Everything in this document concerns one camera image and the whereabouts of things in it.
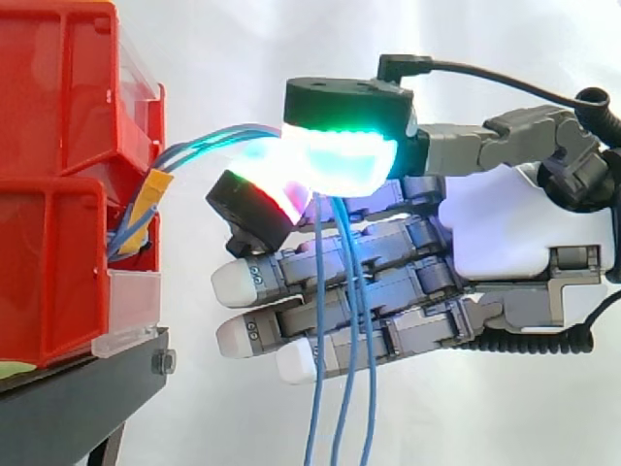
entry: robot finger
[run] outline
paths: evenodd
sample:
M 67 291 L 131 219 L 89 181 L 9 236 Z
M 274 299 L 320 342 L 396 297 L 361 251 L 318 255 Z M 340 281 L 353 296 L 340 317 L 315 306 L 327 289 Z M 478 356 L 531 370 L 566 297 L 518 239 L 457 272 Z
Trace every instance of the robot finger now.
M 435 218 L 411 216 L 373 224 L 357 232 L 360 260 L 371 276 L 382 270 L 443 254 L 448 243 Z M 323 240 L 326 283 L 345 280 L 344 254 L 338 236 Z M 316 290 L 314 240 L 295 250 L 237 259 L 218 269 L 212 285 L 218 301 L 229 308 L 261 306 Z

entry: black connector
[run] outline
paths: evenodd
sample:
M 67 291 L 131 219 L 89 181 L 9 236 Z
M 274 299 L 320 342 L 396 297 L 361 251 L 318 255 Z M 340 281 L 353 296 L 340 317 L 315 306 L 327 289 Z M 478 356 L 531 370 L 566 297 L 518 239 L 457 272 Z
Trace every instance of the black connector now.
M 226 249 L 238 258 L 276 252 L 295 226 L 270 196 L 229 170 L 207 195 L 207 202 L 231 227 Z
M 377 78 L 399 85 L 406 76 L 425 75 L 433 70 L 434 60 L 431 56 L 386 53 L 379 58 Z

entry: screw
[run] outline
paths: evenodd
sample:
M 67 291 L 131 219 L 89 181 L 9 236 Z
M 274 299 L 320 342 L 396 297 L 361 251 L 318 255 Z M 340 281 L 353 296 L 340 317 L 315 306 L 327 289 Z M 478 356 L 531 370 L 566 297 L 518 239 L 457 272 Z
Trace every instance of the screw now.
M 170 376 L 177 368 L 177 352 L 174 349 L 161 349 L 153 355 L 153 372 L 160 376 Z

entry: red plastic bin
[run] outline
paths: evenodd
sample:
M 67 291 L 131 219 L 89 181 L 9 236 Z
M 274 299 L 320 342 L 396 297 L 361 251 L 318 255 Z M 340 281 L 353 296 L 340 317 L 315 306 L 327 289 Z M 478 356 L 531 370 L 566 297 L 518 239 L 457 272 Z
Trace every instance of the red plastic bin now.
M 44 366 L 108 331 L 103 186 L 0 181 L 0 355 Z
M 112 3 L 0 0 L 0 361 L 106 334 L 107 231 L 164 145 L 164 89 Z M 152 247 L 116 269 L 158 271 Z

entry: glowing sensor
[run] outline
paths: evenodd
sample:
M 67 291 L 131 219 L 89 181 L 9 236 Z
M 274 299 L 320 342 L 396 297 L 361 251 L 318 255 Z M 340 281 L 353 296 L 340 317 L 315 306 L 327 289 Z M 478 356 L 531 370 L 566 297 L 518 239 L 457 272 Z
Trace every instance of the glowing sensor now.
M 376 132 L 319 131 L 284 124 L 290 177 L 312 191 L 338 197 L 374 193 L 397 155 L 397 142 Z

